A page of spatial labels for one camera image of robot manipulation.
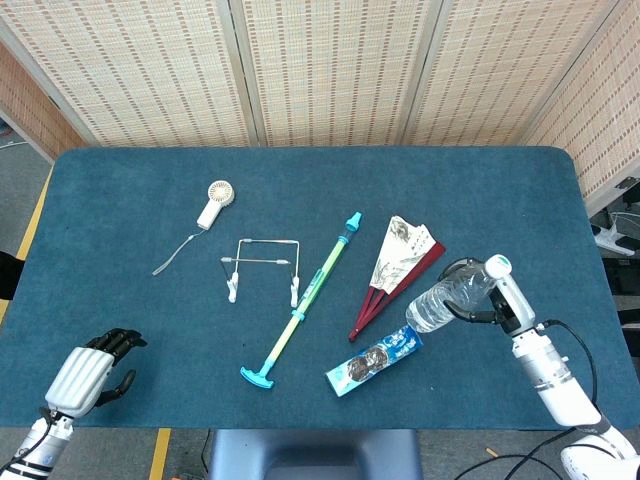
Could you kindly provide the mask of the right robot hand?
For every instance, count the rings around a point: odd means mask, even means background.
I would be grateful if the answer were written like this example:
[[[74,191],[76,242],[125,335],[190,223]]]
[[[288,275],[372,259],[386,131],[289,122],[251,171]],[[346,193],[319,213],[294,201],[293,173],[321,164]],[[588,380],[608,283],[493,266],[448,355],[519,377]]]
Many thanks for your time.
[[[473,257],[453,261],[438,277],[453,282],[444,306],[467,323],[500,325],[510,337],[532,329],[535,313],[511,272],[512,264],[502,254],[484,262]]]

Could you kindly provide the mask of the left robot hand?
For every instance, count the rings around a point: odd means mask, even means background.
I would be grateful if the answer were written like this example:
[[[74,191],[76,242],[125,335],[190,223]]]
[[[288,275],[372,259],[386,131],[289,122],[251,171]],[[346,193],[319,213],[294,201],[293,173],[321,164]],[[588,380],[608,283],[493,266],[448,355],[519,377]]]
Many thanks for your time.
[[[147,345],[140,332],[114,328],[74,348],[46,392],[51,417],[80,418],[124,396],[135,380],[136,371],[129,370],[111,390],[104,390],[107,379],[133,348]]]

